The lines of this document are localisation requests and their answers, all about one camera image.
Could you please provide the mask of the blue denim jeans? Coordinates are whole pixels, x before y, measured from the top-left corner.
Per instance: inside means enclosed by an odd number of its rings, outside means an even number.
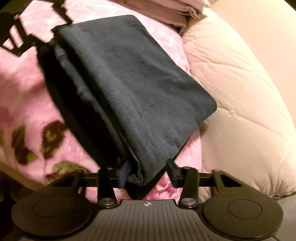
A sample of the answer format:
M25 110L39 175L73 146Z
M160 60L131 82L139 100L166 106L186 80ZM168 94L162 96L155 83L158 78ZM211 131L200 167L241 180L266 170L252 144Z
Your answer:
M212 96L177 66L132 15L60 25L37 45L47 89L100 168L144 198L200 124Z

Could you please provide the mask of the cream quilted pillow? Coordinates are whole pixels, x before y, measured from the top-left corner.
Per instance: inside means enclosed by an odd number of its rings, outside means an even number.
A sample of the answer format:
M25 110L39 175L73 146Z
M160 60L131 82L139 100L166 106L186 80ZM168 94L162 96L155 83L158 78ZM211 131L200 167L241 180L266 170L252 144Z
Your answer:
M240 35L204 13L182 36L192 77L217 103L200 128L202 171L221 169L269 196L295 193L295 127L280 93Z

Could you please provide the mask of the white rolled duvet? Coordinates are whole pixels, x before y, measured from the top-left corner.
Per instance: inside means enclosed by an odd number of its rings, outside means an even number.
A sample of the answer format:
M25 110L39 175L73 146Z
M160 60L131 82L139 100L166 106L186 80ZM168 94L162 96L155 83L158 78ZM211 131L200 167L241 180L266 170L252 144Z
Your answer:
M190 18L203 20L204 8L209 8L213 1L205 0L114 0L116 4L173 26L180 34L188 27Z

